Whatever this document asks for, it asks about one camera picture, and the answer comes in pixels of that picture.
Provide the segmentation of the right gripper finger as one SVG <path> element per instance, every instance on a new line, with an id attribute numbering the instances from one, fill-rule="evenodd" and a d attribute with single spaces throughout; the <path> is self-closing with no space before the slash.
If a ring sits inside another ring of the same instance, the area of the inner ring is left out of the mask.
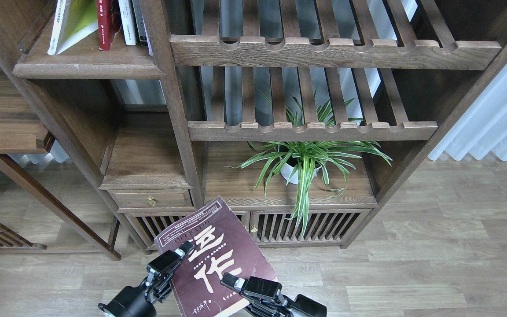
<path id="1" fill-rule="evenodd" d="M 249 279 L 243 279 L 224 273 L 220 284 L 234 290 L 250 302 L 259 302 L 262 304 L 283 304 L 284 296 L 281 293 L 282 285 L 276 281 L 262 279 L 251 276 Z"/>

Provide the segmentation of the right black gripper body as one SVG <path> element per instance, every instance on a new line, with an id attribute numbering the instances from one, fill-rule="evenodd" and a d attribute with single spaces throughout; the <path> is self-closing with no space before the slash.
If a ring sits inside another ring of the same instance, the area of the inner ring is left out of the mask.
<path id="1" fill-rule="evenodd" d="M 245 310 L 253 317 L 326 317 L 326 306 L 304 296 L 295 300 L 284 297 L 286 303 L 270 303 L 254 298 Z"/>

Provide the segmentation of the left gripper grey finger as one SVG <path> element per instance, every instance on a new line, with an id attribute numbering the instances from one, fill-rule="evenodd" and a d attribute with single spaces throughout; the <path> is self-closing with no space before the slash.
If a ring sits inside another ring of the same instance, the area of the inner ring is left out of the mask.
<path id="1" fill-rule="evenodd" d="M 195 250 L 195 245 L 189 241 L 185 241 L 175 251 L 165 251 L 165 253 L 148 263 L 147 272 L 149 274 L 147 280 L 160 280 L 161 275 L 164 275 L 168 271 L 173 272 L 193 250 Z"/>

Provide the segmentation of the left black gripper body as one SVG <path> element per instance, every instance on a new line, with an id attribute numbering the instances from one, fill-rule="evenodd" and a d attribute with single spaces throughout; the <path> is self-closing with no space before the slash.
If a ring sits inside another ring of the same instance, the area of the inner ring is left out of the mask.
<path id="1" fill-rule="evenodd" d="M 155 317 L 154 304 L 163 303 L 172 291 L 173 273 L 149 273 L 138 287 L 127 286 L 109 304 L 99 303 L 106 317 Z"/>

